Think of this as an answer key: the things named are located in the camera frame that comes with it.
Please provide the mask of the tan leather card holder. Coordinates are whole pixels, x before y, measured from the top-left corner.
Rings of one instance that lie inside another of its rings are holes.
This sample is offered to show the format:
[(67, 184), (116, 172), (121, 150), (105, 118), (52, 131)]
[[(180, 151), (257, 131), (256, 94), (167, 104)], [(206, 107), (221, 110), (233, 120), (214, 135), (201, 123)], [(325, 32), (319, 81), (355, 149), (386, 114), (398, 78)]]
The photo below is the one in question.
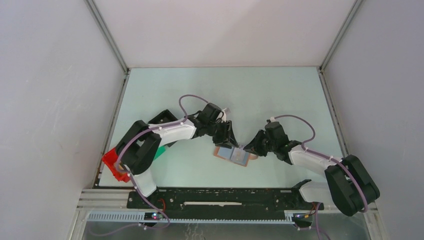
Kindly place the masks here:
[(239, 147), (225, 148), (217, 146), (214, 149), (213, 156), (229, 161), (233, 164), (246, 167), (249, 161), (256, 160), (259, 157), (255, 154), (249, 153), (244, 150), (244, 145), (240, 144)]

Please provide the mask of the silver VIP card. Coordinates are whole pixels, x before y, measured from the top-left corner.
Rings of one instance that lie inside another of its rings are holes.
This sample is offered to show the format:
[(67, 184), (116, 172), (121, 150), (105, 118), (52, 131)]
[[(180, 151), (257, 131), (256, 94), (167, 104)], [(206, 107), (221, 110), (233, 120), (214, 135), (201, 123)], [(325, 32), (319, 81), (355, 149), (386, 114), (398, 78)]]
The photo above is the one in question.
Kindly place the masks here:
[(242, 148), (234, 148), (230, 160), (240, 166), (246, 166), (249, 161), (249, 153)]

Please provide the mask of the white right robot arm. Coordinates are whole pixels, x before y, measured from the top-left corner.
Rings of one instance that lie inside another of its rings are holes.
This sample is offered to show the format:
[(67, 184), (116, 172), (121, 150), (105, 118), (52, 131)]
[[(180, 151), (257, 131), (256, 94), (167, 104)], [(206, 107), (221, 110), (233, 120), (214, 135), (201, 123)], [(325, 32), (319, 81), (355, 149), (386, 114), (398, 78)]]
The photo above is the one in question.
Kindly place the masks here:
[(291, 194), (291, 204), (297, 209), (304, 209), (310, 202), (329, 201), (351, 217), (365, 212), (381, 195), (357, 156), (324, 156), (300, 141), (290, 140), (278, 121), (268, 121), (243, 149), (259, 157), (274, 153), (280, 161), (306, 168), (326, 179), (325, 183), (310, 181)]

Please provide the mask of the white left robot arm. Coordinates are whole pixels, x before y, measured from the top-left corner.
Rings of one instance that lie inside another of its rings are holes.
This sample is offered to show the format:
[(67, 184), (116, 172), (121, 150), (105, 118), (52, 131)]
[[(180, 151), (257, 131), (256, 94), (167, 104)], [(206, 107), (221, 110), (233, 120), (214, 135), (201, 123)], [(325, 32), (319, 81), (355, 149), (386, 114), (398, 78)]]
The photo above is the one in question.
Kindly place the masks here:
[(221, 148), (237, 148), (239, 144), (233, 132), (232, 121), (213, 103), (194, 114), (181, 119), (164, 110), (153, 121), (138, 120), (133, 123), (115, 147), (115, 169), (126, 173), (139, 192), (138, 201), (145, 208), (153, 208), (158, 202), (151, 165), (158, 149), (178, 141), (210, 136)]

